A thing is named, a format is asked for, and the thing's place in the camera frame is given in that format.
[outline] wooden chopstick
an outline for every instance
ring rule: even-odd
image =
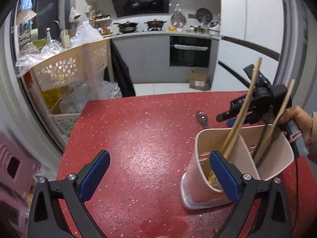
[[[258,151],[253,159],[255,164],[257,164],[259,162],[263,153],[265,152],[266,148],[269,146],[269,144],[271,142],[275,126],[287,107],[288,101],[291,97],[291,94],[292,94],[292,91],[294,88],[294,84],[295,84],[295,80],[291,80],[289,85],[288,85],[287,92],[286,92],[285,98],[283,100],[283,103],[281,105],[281,108],[280,108],[279,112],[277,113],[277,116],[273,122],[273,126],[270,126],[269,128],[267,128],[266,132],[264,133],[263,140],[262,140],[262,142],[259,146],[259,149],[258,149]]]
[[[230,156],[232,149],[233,149],[233,147],[238,139],[238,136],[240,135],[240,129],[241,129],[241,126],[244,122],[245,116],[246,116],[248,109],[249,109],[249,106],[250,106],[254,86],[257,82],[257,77],[259,74],[261,63],[262,63],[262,57],[259,57],[254,64],[252,78],[251,78],[251,84],[249,86],[248,93],[244,99],[243,105],[240,109],[238,118],[236,119],[232,129],[230,130],[229,134],[227,135],[227,138],[226,138],[224,145],[223,145],[223,148],[221,150],[224,158],[226,158],[226,159]],[[216,178],[216,176],[215,176],[214,172],[211,170],[211,172],[209,173],[208,182],[212,183],[215,180],[215,178]]]

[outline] oven door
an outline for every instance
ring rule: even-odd
[[[170,66],[208,68],[211,40],[170,36]]]

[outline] metal bolt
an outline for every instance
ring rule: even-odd
[[[39,183],[43,183],[43,182],[45,182],[45,177],[41,177],[41,178],[39,179]]]
[[[244,174],[244,175],[243,175],[243,178],[244,178],[245,180],[251,180],[251,175],[250,175],[250,174]]]
[[[280,182],[281,182],[281,179],[278,178],[278,177],[275,177],[275,178],[274,178],[274,181],[275,181],[276,183],[280,183]]]
[[[74,180],[76,178],[76,175],[75,174],[69,174],[68,176],[67,176],[67,179],[68,180]]]

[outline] red table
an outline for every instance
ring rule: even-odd
[[[106,149],[110,167],[85,205],[107,237],[213,237],[232,204],[187,211],[180,199],[180,179],[193,153],[195,136],[202,130],[196,111],[208,114],[211,128],[223,128],[225,124],[216,122],[216,115],[242,94],[200,92],[88,102],[67,144],[58,179],[77,173]],[[298,170],[299,211],[294,237],[308,228],[317,213],[317,186],[305,158],[299,158]],[[279,177],[294,222],[295,164]],[[64,201],[61,206],[73,235],[80,237]]]

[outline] spoon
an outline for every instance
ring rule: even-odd
[[[197,121],[204,127],[204,129],[209,129],[208,127],[208,115],[202,111],[196,112]]]

